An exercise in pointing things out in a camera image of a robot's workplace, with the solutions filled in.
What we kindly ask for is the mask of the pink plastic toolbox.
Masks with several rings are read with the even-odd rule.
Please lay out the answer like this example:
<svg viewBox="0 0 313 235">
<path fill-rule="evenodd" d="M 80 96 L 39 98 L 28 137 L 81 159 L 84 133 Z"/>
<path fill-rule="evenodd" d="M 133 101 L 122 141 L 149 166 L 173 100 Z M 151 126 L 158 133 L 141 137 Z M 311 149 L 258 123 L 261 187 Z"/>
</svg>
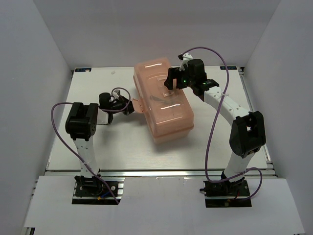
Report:
<svg viewBox="0 0 313 235">
<path fill-rule="evenodd" d="M 136 113 L 143 113 L 155 143 L 186 137 L 194 128 L 194 113 L 183 92 L 164 86 L 171 64 L 166 57 L 138 63 L 133 80 L 138 99 Z"/>
</svg>

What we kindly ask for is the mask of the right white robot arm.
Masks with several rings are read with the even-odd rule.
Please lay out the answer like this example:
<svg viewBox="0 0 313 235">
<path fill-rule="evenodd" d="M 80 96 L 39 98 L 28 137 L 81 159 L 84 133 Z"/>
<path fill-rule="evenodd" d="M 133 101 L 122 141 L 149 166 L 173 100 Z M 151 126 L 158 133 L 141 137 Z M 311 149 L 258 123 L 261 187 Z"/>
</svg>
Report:
<svg viewBox="0 0 313 235">
<path fill-rule="evenodd" d="M 201 59 L 194 59 L 189 53 L 179 58 L 181 65 L 168 69 L 164 86 L 168 90 L 191 88 L 195 96 L 216 110 L 216 117 L 222 116 L 229 123 L 230 160 L 220 180 L 208 181 L 221 183 L 222 192 L 233 195 L 239 188 L 238 181 L 250 171 L 247 167 L 250 160 L 266 143 L 264 117 L 259 111 L 243 108 L 227 95 L 226 89 L 208 79 Z"/>
</svg>

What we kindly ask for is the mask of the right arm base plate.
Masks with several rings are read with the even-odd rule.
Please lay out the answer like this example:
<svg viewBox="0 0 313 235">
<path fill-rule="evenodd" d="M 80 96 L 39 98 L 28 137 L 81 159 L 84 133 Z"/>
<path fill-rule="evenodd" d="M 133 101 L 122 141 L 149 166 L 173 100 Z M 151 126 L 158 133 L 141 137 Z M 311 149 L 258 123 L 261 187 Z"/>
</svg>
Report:
<svg viewBox="0 0 313 235">
<path fill-rule="evenodd" d="M 211 183 L 204 181 L 200 193 L 204 195 L 207 208 L 250 208 L 252 207 L 248 183 L 245 179 L 238 182 Z"/>
</svg>

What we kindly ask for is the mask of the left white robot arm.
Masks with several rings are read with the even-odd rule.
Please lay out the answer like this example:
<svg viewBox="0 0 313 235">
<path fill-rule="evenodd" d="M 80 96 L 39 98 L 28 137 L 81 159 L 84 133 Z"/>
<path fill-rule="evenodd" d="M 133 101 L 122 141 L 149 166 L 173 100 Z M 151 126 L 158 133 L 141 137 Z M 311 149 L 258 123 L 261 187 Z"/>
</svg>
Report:
<svg viewBox="0 0 313 235">
<path fill-rule="evenodd" d="M 73 140 L 77 154 L 80 156 L 80 175 L 93 178 L 99 175 L 93 148 L 93 136 L 98 125 L 110 125 L 113 115 L 134 112 L 130 98 L 121 94 L 121 88 L 115 88 L 111 93 L 101 93 L 99 103 L 89 105 L 74 102 L 66 120 L 65 129 Z"/>
</svg>

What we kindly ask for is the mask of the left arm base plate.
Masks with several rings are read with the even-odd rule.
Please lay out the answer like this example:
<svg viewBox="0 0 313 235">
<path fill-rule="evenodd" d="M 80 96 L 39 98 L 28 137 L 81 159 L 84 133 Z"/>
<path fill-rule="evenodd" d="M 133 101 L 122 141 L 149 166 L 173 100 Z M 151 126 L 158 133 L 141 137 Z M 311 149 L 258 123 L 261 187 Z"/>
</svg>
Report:
<svg viewBox="0 0 313 235">
<path fill-rule="evenodd" d="M 118 205 L 123 194 L 123 181 L 108 180 L 107 185 L 95 177 L 75 176 L 73 205 Z"/>
</svg>

